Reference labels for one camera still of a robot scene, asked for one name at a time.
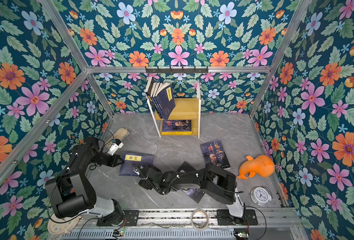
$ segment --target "bookshelf shelf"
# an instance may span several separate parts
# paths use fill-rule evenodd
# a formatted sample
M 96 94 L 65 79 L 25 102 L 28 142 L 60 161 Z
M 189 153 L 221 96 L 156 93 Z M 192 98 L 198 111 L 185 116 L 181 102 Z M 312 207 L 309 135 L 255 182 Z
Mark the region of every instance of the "bookshelf shelf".
M 192 134 L 194 136 L 200 137 L 200 125 L 201 125 L 201 91 L 197 88 L 197 97 L 196 98 L 175 98 L 175 108 L 171 112 L 168 120 L 191 120 L 192 121 Z M 162 120 L 158 114 L 154 114 L 152 105 L 147 99 L 148 107 L 153 117 L 153 122 L 156 126 L 158 136 L 161 137 L 162 133 Z

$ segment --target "orange toy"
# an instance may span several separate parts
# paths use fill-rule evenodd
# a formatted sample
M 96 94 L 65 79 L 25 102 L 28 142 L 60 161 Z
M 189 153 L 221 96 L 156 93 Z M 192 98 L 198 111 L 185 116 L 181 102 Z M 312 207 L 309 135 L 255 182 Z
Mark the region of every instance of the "orange toy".
M 254 177 L 256 173 L 261 177 L 268 177 L 275 170 L 274 163 L 268 156 L 260 155 L 256 159 L 247 156 L 247 160 L 240 167 L 238 179 L 248 179 L 245 176 L 248 172 L 250 172 L 249 177 Z

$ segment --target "marble surface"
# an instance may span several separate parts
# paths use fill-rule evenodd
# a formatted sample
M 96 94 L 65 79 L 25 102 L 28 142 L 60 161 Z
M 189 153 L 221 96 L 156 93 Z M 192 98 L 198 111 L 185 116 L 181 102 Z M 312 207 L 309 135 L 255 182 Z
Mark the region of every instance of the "marble surface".
M 123 147 L 116 153 L 125 151 L 154 154 L 154 165 L 161 171 L 177 170 L 187 161 L 196 169 L 205 167 L 200 144 L 214 139 L 221 139 L 226 155 L 232 166 L 228 171 L 236 176 L 238 168 L 246 161 L 246 156 L 257 157 L 262 154 L 249 117 L 246 114 L 202 114 L 201 136 L 162 136 L 158 137 L 150 114 L 131 114 L 114 116 L 114 124 L 110 129 L 115 132 L 127 127 L 130 134 L 123 140 Z M 168 195 L 160 195 L 154 190 L 146 190 L 138 185 L 139 177 L 119 176 L 119 166 L 111 168 L 98 167 L 89 175 L 98 196 L 116 199 L 123 209 L 138 208 L 224 208 L 209 197 L 203 196 L 199 203 L 193 201 L 185 193 L 178 190 Z M 250 192 L 258 186 L 266 186 L 273 192 L 273 200 L 264 207 L 280 207 L 278 195 L 273 190 L 270 177 L 263 178 L 256 174 L 251 179 L 237 179 L 238 190 L 243 190 L 240 198 L 249 206 L 257 206 L 250 199 Z

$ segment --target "aluminum frame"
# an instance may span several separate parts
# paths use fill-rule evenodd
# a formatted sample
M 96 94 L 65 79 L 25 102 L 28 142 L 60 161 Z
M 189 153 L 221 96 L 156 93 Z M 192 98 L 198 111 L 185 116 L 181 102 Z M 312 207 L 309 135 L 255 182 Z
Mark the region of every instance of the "aluminum frame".
M 297 5 L 293 17 L 291 18 L 288 24 L 288 30 L 286 31 L 285 36 L 283 37 L 281 44 L 278 47 L 278 50 L 273 58 L 271 71 L 265 77 L 264 82 L 262 83 L 260 90 L 258 91 L 256 98 L 254 99 L 253 108 L 250 111 L 251 118 L 253 118 L 254 113 L 256 112 L 258 106 L 260 105 L 262 99 L 264 98 L 264 94 L 269 87 L 269 83 L 273 79 L 274 75 L 276 74 L 278 66 L 280 65 L 281 60 L 284 57 L 287 48 L 289 47 L 290 41 L 292 40 L 295 32 L 297 31 L 297 28 L 299 27 L 300 22 L 304 14 L 307 12 L 307 9 L 311 2 L 312 0 L 300 0 L 299 4 Z

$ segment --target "white alarm clock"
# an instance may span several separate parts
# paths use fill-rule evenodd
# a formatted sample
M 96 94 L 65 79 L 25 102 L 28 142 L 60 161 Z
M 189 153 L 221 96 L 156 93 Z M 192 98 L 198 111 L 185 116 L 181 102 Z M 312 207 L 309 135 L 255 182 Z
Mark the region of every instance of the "white alarm clock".
M 260 206 L 272 200 L 270 190 L 267 187 L 256 187 L 250 192 L 250 197 L 255 204 Z

